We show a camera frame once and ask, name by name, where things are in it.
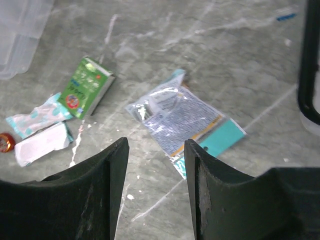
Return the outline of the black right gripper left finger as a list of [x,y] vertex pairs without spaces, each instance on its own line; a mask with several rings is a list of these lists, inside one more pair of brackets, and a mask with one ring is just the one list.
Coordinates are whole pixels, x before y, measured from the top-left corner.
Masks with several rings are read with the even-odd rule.
[[114,239],[129,150],[128,139],[122,137],[42,181],[1,181],[1,239]]

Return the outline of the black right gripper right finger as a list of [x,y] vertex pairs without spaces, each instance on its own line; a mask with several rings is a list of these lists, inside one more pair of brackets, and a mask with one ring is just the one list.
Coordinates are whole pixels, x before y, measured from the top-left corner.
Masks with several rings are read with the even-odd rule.
[[273,167],[253,177],[191,139],[184,159],[195,239],[319,239],[319,168]]

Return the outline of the small red round item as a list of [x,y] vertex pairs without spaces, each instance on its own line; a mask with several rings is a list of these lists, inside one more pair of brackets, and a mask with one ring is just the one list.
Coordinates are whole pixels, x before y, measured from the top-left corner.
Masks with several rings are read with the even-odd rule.
[[13,136],[9,133],[1,133],[0,134],[0,152],[7,153],[14,149],[16,145],[16,141]]

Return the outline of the clear first aid box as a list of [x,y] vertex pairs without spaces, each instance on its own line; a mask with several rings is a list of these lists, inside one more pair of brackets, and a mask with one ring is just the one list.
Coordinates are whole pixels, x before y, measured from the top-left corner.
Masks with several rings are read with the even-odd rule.
[[303,126],[320,135],[320,2],[305,5],[298,74],[297,103]]

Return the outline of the small green box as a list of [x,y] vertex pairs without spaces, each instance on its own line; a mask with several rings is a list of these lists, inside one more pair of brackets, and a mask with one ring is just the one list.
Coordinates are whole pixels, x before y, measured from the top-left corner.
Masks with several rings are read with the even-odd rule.
[[91,116],[116,79],[113,72],[85,56],[62,91],[58,102],[78,119]]

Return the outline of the clear compartment tray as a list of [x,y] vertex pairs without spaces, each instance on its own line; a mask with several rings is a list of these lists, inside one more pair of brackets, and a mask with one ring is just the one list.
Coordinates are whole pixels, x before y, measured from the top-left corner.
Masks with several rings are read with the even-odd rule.
[[53,5],[53,0],[0,2],[1,80],[28,71]]

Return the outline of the white flat packet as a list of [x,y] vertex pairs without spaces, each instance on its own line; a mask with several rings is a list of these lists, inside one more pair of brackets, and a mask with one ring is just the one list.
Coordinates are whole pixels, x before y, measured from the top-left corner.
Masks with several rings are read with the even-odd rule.
[[73,141],[66,124],[59,122],[16,144],[15,159],[20,167],[25,167],[52,151],[67,148]]

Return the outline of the teal white tube box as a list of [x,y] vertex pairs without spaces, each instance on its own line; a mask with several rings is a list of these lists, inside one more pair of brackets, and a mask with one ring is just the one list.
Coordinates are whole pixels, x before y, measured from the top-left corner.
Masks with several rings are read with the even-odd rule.
[[41,106],[35,107],[31,113],[16,114],[5,120],[22,139],[26,139],[39,130],[73,117],[67,108],[58,102],[60,96],[61,93],[58,92]]

